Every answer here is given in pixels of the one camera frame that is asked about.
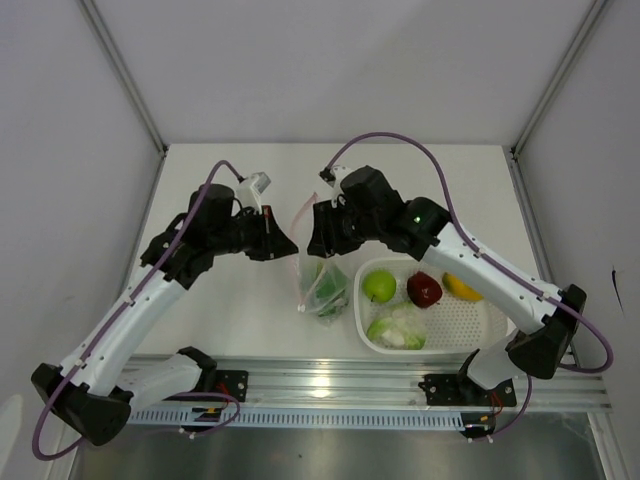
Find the green apple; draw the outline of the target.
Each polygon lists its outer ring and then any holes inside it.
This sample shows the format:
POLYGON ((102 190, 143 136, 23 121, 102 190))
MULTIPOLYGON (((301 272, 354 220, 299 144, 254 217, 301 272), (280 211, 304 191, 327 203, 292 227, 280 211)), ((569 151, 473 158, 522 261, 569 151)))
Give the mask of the green apple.
POLYGON ((375 303, 387 303, 396 293, 396 279, 387 270, 375 270, 368 273, 362 282, 362 292, 375 303))

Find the left aluminium frame post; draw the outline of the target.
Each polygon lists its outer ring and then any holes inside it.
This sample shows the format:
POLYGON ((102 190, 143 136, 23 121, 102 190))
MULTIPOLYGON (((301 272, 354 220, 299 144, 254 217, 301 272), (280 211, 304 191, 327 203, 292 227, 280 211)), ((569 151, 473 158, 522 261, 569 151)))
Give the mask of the left aluminium frame post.
POLYGON ((160 130, 151 115, 137 82, 131 74, 121 49, 111 29, 107 25, 97 2, 93 0, 78 0, 76 1, 76 5, 81 11, 112 73, 143 126, 146 135, 153 144, 154 149, 161 156, 164 156, 168 149, 167 144, 162 138, 160 130))

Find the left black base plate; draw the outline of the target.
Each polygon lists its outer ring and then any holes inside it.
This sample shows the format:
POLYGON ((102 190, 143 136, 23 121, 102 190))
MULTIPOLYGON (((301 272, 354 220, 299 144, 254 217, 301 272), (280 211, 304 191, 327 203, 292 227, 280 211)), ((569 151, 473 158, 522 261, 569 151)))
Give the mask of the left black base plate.
POLYGON ((226 401, 233 397, 246 400, 249 373, 246 370, 209 370, 198 374, 191 389, 165 397, 164 401, 226 401))

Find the clear pink zip top bag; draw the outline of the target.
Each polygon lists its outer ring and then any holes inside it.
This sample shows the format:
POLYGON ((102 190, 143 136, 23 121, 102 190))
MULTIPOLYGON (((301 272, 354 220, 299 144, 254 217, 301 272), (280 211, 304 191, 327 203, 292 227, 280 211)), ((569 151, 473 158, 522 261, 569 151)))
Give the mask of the clear pink zip top bag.
POLYGON ((312 227, 313 206, 319 201, 314 192, 294 215, 288 235, 299 247, 290 259, 297 311, 324 326, 332 325, 350 303, 351 280, 333 259, 307 253, 312 227))

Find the aluminium frame post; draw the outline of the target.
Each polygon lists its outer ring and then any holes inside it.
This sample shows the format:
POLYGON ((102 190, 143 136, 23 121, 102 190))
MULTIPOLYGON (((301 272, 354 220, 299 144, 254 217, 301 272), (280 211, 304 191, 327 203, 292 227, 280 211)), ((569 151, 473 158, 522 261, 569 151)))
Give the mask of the aluminium frame post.
POLYGON ((586 13, 582 16, 533 110, 510 148, 511 157, 515 161, 518 161, 522 156, 527 144, 568 81, 591 38, 613 4, 614 2, 610 0, 589 2, 586 13))
POLYGON ((143 126, 146 135, 153 144, 154 149, 161 156, 164 156, 168 149, 167 144, 162 138, 160 130, 151 115, 137 82, 131 74, 121 49, 111 29, 107 25, 97 2, 93 0, 78 0, 76 1, 76 5, 81 11, 112 73, 143 126))

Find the red apple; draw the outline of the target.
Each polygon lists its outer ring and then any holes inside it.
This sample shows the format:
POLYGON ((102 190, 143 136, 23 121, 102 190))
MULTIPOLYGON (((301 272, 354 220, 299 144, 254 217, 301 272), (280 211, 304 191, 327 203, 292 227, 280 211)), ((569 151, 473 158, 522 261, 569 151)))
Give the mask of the red apple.
POLYGON ((408 278, 406 291, 411 302, 421 309, 435 305, 443 296, 440 284, 422 271, 417 271, 408 278))

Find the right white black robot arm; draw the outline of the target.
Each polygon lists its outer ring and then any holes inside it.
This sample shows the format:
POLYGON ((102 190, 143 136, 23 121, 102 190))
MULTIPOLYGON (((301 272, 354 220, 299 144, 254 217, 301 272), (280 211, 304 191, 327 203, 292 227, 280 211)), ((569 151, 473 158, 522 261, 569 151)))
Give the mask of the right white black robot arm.
POLYGON ((464 401, 481 402, 519 373, 541 380, 554 376, 577 331, 574 315, 584 308, 584 290, 534 281, 500 259, 489 260, 490 249, 458 230, 448 210, 425 197, 402 199, 378 169, 332 167, 320 177, 332 195, 313 207, 309 255, 330 258, 379 241, 454 275, 514 323, 515 334, 463 364, 456 389, 464 401))

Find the white perforated plastic basket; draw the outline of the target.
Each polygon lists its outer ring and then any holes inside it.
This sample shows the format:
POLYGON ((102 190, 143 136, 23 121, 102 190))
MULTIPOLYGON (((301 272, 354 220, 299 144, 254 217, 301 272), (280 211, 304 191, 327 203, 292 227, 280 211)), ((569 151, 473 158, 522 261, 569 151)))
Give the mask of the white perforated plastic basket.
POLYGON ((393 257, 369 260, 357 271, 352 300, 355 325, 360 339, 371 350, 387 356, 467 354, 477 349, 488 348, 513 332, 514 325, 511 320, 490 302, 468 302, 444 291, 442 298, 435 305, 427 309, 419 308, 426 315, 427 328, 426 343, 421 350, 385 349, 369 341, 366 331, 381 310, 397 303, 411 302, 407 295, 406 282, 417 271, 425 272, 437 281, 444 274, 441 269, 411 259, 393 257), (387 270, 396 279, 395 296, 387 303, 371 302, 362 292, 365 276, 375 270, 387 270))

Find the green lettuce leaf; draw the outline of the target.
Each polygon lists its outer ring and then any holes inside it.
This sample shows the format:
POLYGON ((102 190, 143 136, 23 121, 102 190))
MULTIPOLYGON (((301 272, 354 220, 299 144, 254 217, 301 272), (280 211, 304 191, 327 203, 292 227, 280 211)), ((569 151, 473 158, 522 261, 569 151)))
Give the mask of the green lettuce leaf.
POLYGON ((298 311, 329 321, 339 316, 350 300, 350 280, 329 260, 308 260, 299 273, 298 311))

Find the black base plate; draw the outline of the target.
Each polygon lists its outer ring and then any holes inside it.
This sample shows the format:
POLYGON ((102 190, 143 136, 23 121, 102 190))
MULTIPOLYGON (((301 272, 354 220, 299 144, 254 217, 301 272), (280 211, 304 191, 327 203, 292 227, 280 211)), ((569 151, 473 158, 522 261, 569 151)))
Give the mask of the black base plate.
POLYGON ((233 397, 246 400, 249 373, 246 370, 209 370, 198 374, 191 389, 165 397, 164 401, 226 401, 233 397))
POLYGON ((515 407, 517 398, 512 380, 493 389, 484 389, 458 374, 427 374, 418 383, 429 406, 442 407, 515 407))

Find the right aluminium frame post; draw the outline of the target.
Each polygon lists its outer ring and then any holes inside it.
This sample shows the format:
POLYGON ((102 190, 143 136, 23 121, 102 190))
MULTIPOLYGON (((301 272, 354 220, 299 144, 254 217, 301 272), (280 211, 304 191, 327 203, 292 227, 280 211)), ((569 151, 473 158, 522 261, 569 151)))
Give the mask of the right aluminium frame post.
POLYGON ((510 148, 511 157, 515 161, 518 161, 522 156, 527 144, 568 81, 591 38, 613 4, 614 2, 610 0, 589 2, 586 13, 582 16, 533 110, 510 148))

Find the pale green cabbage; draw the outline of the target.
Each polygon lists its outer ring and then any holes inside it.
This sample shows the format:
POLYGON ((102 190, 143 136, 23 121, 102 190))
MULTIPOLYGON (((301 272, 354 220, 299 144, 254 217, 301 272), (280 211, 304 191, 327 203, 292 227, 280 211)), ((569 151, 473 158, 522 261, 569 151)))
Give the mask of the pale green cabbage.
POLYGON ((375 316, 366 337, 380 348, 421 350, 427 337, 426 315, 411 302, 394 304, 375 316))

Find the aluminium mounting rail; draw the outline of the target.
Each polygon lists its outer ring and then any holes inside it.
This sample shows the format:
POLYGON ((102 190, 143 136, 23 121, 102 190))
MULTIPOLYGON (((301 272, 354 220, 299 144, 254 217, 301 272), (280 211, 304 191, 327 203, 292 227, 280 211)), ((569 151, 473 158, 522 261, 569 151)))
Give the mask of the aluminium mounting rail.
MULTIPOLYGON (((249 373, 248 405, 275 408, 409 410, 426 405, 418 388, 432 373, 452 373, 445 360, 222 358, 222 370, 249 373)), ((528 409, 544 413, 609 413, 611 401, 599 375, 560 371, 532 383, 528 409)))

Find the yellow orange mango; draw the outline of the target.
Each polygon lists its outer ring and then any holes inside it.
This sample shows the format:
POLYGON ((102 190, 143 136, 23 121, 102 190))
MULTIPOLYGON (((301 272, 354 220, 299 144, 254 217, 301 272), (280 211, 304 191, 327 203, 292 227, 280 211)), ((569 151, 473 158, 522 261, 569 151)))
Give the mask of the yellow orange mango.
POLYGON ((448 272, 442 275, 441 281, 444 288, 457 299, 468 302, 479 302, 484 299, 480 293, 448 272))

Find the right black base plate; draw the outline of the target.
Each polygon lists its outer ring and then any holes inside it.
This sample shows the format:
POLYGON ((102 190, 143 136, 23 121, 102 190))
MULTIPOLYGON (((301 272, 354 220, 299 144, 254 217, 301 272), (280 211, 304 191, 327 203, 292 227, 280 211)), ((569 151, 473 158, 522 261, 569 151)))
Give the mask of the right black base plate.
POLYGON ((429 406, 442 407, 515 407, 517 398, 512 380, 493 389, 484 389, 458 374, 427 374, 418 383, 429 406))

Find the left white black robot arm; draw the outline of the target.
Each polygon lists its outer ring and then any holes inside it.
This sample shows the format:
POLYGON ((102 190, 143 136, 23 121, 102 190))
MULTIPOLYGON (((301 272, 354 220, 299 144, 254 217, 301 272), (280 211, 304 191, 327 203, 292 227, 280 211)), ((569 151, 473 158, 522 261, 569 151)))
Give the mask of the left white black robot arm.
POLYGON ((217 363, 185 347, 163 363, 126 375, 123 369, 163 314, 208 272, 215 258, 243 253, 253 261, 295 255, 297 246, 261 201, 269 181, 258 173, 237 188, 210 184, 191 195, 189 209, 155 236, 133 282, 91 334, 57 365, 40 364, 31 382, 49 410, 82 439, 109 443, 132 413, 165 399, 204 400, 219 391, 217 363))

